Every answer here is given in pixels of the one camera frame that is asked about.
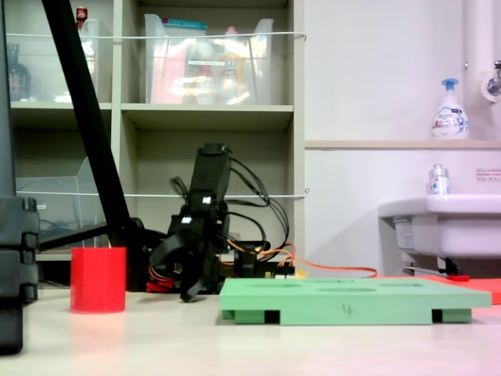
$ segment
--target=blue pump cap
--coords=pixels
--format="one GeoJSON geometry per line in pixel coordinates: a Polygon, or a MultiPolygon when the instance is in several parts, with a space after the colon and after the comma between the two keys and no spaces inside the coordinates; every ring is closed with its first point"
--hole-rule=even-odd
{"type": "Polygon", "coordinates": [[[460,82],[455,78],[447,78],[446,80],[442,81],[442,85],[445,86],[445,90],[454,90],[454,85],[457,85],[459,83],[460,82]]]}

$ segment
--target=white pipe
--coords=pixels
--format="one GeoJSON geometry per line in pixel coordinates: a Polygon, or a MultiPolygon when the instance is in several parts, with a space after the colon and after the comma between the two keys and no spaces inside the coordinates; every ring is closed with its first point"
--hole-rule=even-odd
{"type": "Polygon", "coordinates": [[[481,86],[486,85],[494,72],[495,4],[494,0],[464,0],[464,5],[468,62],[464,104],[472,138],[491,139],[494,138],[492,102],[484,97],[481,86]]]}

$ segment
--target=label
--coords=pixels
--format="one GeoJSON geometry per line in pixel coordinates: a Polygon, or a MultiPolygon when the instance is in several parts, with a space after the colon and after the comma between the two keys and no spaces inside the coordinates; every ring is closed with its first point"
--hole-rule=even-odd
{"type": "Polygon", "coordinates": [[[189,60],[189,65],[211,65],[213,67],[224,67],[224,61],[202,61],[202,60],[189,60]]]}
{"type": "Polygon", "coordinates": [[[478,182],[501,182],[501,168],[477,168],[478,182]]]}
{"type": "Polygon", "coordinates": [[[443,107],[435,117],[431,134],[435,137],[449,137],[468,131],[470,122],[459,108],[443,107]]]}
{"type": "Polygon", "coordinates": [[[397,245],[401,249],[414,249],[413,224],[406,219],[394,221],[397,245]]]}
{"type": "Polygon", "coordinates": [[[449,178],[447,176],[434,176],[431,178],[430,194],[450,194],[449,178]]]}

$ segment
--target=faucet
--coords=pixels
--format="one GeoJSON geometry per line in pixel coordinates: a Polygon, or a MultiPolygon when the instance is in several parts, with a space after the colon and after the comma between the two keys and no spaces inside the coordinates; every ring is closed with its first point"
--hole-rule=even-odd
{"type": "Polygon", "coordinates": [[[496,77],[488,80],[487,91],[492,96],[501,94],[501,60],[494,62],[494,69],[496,69],[496,77]]]}

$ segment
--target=clear plastic bin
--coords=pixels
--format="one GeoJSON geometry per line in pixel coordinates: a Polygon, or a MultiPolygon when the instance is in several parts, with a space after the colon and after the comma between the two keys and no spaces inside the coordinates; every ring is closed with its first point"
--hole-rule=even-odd
{"type": "MultiPolygon", "coordinates": [[[[100,20],[86,20],[81,42],[99,102],[111,101],[112,45],[100,20]]],[[[7,35],[9,87],[12,101],[71,103],[52,38],[7,35]]]]}
{"type": "MultiPolygon", "coordinates": [[[[33,197],[37,201],[40,215],[40,237],[51,237],[70,231],[84,229],[105,222],[103,208],[88,159],[80,167],[76,176],[50,178],[16,178],[16,190],[19,196],[33,197]],[[36,194],[47,193],[93,193],[90,196],[71,194],[36,194]]],[[[61,247],[107,247],[106,236],[87,239],[61,247]]]]}
{"type": "MultiPolygon", "coordinates": [[[[145,15],[146,36],[167,37],[159,16],[145,15]]],[[[261,20],[254,33],[272,32],[261,20]]],[[[146,102],[271,104],[272,37],[146,39],[146,102]]]]}

